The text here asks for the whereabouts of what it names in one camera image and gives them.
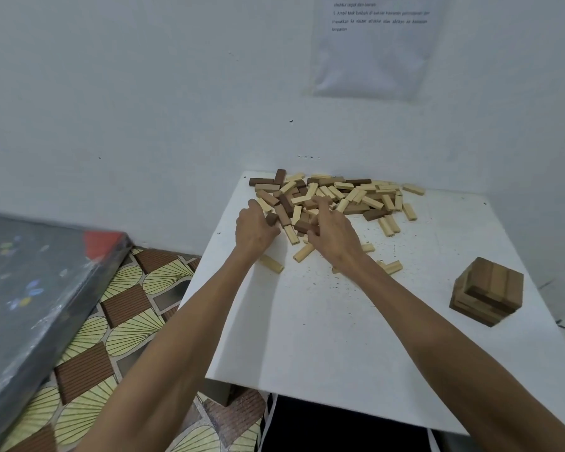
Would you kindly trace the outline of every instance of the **instruction paper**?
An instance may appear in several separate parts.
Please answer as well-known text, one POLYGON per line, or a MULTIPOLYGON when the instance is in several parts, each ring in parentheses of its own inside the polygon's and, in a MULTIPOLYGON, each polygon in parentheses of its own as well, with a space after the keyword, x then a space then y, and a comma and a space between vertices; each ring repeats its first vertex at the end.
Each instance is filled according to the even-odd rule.
POLYGON ((448 0, 317 0, 317 96, 412 99, 448 0))

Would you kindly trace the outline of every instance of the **person's right arm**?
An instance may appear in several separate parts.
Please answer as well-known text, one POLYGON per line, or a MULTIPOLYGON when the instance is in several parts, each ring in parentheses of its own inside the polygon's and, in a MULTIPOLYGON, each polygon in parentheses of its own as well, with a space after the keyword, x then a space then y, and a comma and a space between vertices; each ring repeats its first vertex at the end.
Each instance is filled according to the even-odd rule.
POLYGON ((565 425, 496 360, 362 251, 349 220, 319 202, 309 242, 370 298, 431 388, 486 451, 565 451, 565 425))

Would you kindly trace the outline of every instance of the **table top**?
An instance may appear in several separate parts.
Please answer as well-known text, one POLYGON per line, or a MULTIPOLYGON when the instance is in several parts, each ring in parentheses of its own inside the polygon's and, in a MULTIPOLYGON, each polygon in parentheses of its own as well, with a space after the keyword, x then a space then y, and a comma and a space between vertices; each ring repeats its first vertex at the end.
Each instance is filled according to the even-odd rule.
MULTIPOLYGON (((235 220, 255 197, 244 172, 182 303, 234 247, 235 220)), ((404 193, 418 220, 397 213, 401 233, 348 216, 370 255, 404 269, 394 279, 507 368, 565 423, 565 341, 489 202, 482 195, 404 193), (493 328, 449 308, 454 280, 476 257, 525 274, 524 305, 493 328)), ((302 263, 284 232, 266 252, 285 266, 255 265, 239 289, 207 372, 210 379, 455 433, 465 429, 423 379, 369 299, 314 251, 302 263)))

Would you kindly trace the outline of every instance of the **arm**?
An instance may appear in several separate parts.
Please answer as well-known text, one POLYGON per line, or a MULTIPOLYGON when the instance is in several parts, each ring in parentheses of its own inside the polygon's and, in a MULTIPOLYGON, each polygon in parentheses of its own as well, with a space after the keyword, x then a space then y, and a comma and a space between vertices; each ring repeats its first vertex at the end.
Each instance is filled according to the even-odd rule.
POLYGON ((488 353, 370 257, 339 212, 319 202, 309 242, 370 298, 431 388, 486 451, 565 451, 565 425, 488 353))
POLYGON ((249 268, 280 233, 255 200, 237 219, 224 265, 168 320, 113 392, 79 452, 163 451, 175 437, 218 346, 249 268))

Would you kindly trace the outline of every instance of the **patterned floor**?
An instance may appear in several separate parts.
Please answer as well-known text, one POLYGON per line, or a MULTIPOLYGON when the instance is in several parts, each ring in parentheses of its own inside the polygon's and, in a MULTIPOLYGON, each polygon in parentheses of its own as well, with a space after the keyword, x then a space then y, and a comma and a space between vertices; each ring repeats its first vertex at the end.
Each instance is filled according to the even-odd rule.
MULTIPOLYGON (((68 452, 177 311, 199 258, 134 248, 24 410, 1 452, 68 452)), ((168 452, 251 452, 265 402, 246 390, 222 407, 197 394, 168 452)))

